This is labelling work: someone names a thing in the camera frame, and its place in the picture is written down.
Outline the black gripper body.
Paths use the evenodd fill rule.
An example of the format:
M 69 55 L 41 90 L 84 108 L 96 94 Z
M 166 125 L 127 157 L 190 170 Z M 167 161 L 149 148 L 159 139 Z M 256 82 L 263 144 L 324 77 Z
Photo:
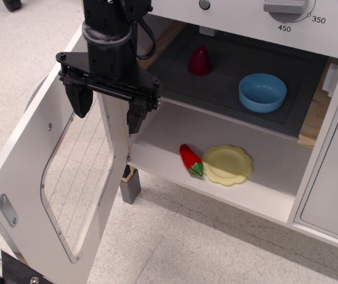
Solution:
M 108 50 L 88 44 L 87 52 L 62 51 L 56 60 L 63 85 L 85 86 L 128 102 L 147 101 L 149 112 L 160 104 L 160 81 L 139 65 L 129 43 Z

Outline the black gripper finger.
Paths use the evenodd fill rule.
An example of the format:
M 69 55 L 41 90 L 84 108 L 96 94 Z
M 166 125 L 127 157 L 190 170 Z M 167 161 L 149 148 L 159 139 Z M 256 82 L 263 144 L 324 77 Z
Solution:
M 150 105 L 147 101 L 137 100 L 129 103 L 127 112 L 128 133 L 136 134 L 141 128 L 143 120 L 146 118 Z
M 84 118 L 92 106 L 93 91 L 73 83 L 65 83 L 64 86 L 74 113 L 78 117 Z

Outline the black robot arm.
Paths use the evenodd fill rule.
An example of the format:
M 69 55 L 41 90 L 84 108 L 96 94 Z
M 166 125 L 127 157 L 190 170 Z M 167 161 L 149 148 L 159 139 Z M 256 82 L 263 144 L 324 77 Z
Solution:
M 94 92 L 127 101 L 127 125 L 135 134 L 160 104 L 160 81 L 138 63 L 151 58 L 156 46 L 147 54 L 137 53 L 139 27 L 155 39 L 143 19 L 152 11 L 151 1 L 83 1 L 83 8 L 87 51 L 56 56 L 67 97 L 80 118 L 89 112 Z

